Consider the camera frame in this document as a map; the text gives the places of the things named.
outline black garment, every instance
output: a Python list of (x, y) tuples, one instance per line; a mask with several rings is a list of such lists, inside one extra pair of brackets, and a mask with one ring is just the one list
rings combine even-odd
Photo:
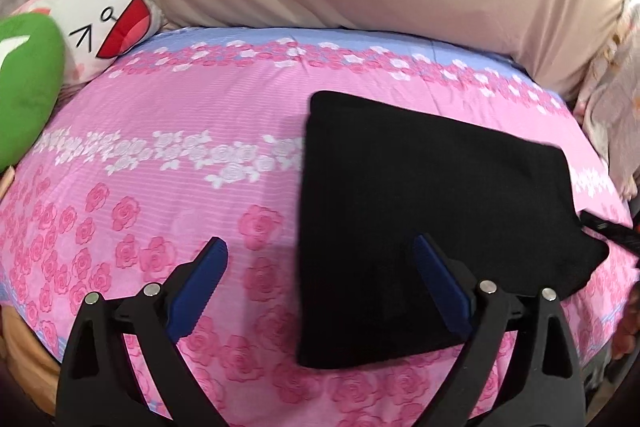
[(460, 343), (415, 268), (427, 232), (510, 293), (564, 299), (606, 259), (556, 147), (336, 92), (310, 102), (300, 199), (298, 362), (335, 369)]

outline floral bedsheet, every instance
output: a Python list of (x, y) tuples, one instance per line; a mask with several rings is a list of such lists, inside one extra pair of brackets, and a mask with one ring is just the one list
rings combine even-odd
[[(62, 359), (88, 291), (133, 295), (212, 235), (229, 267), (178, 343), (232, 425), (409, 426), (459, 348), (351, 371), (294, 362), (294, 256), (303, 124), (320, 89), (560, 146), (577, 209), (630, 223), (571, 113), (498, 57), (393, 34), (187, 29), (155, 36), (82, 90), (20, 163), (0, 204), (0, 300)], [(634, 260), (616, 246), (564, 303), (583, 361), (611, 336)], [(134, 337), (150, 407), (166, 413)], [(476, 406), (491, 407), (514, 336)]]

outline red open mouth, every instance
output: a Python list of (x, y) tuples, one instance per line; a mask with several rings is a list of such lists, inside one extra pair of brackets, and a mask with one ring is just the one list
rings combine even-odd
[(143, 0), (133, 0), (104, 39), (98, 58), (115, 58), (138, 44), (149, 31), (151, 13)]

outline silver screw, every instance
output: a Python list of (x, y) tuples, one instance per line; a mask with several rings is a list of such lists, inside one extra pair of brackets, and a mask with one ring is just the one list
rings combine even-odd
[(160, 293), (160, 285), (157, 282), (147, 284), (142, 290), (147, 297), (155, 297)]
[(495, 282), (485, 279), (484, 281), (480, 281), (480, 289), (484, 293), (489, 293), (489, 295), (491, 295), (492, 293), (496, 293), (498, 286)]
[(549, 302), (555, 301), (558, 298), (558, 294), (556, 294), (556, 292), (551, 288), (544, 288), (542, 290), (542, 296)]
[(100, 294), (98, 292), (87, 293), (84, 297), (84, 302), (87, 304), (95, 304), (100, 299)]

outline green plush toy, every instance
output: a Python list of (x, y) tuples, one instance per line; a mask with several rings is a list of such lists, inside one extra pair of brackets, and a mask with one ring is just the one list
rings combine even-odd
[(54, 20), (25, 13), (0, 21), (0, 172), (43, 130), (62, 85), (65, 45)]

